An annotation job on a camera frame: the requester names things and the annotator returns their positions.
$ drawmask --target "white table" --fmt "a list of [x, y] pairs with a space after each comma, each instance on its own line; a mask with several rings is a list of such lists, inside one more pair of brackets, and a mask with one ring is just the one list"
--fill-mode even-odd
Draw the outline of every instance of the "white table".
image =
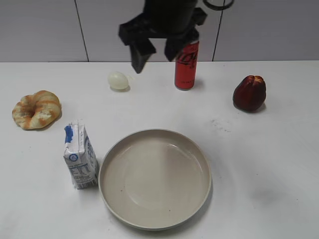
[[[114, 70], [131, 90], [109, 89]], [[266, 108], [247, 114], [232, 94], [250, 74], [267, 85]], [[174, 63], [0, 63], [1, 239], [318, 239], [319, 61], [203, 62], [196, 86], [174, 87]], [[63, 115], [23, 131], [11, 118], [19, 99], [54, 92]], [[98, 188], [75, 190], [62, 158], [64, 127], [83, 119], [101, 162], [119, 139], [148, 128], [178, 131], [208, 157], [213, 195], [190, 221], [164, 232], [123, 225]]]

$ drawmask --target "plate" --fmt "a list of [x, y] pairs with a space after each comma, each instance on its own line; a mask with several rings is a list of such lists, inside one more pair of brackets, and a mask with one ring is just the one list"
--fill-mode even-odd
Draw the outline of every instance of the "plate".
[[185, 222], [204, 204], [210, 188], [210, 166], [199, 147], [163, 129], [120, 140], [99, 173], [99, 190], [109, 210], [124, 223], [149, 231]]

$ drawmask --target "milk carton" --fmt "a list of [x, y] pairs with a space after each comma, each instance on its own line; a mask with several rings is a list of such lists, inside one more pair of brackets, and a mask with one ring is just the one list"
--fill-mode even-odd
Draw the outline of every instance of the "milk carton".
[[71, 123], [65, 127], [64, 160], [72, 183], [77, 189], [98, 184], [99, 165], [84, 125]]

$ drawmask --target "white egg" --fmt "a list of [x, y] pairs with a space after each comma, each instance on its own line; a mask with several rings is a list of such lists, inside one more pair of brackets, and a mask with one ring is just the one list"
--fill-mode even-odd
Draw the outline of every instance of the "white egg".
[[129, 86], [128, 78], [118, 71], [114, 71], [109, 74], [108, 82], [114, 90], [125, 90]]

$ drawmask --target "red soda can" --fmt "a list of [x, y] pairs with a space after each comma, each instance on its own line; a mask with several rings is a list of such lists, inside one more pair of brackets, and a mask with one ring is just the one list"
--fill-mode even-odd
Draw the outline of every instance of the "red soda can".
[[195, 84], [198, 45], [198, 40], [190, 43], [176, 57], [175, 86], [180, 90], [189, 90]]

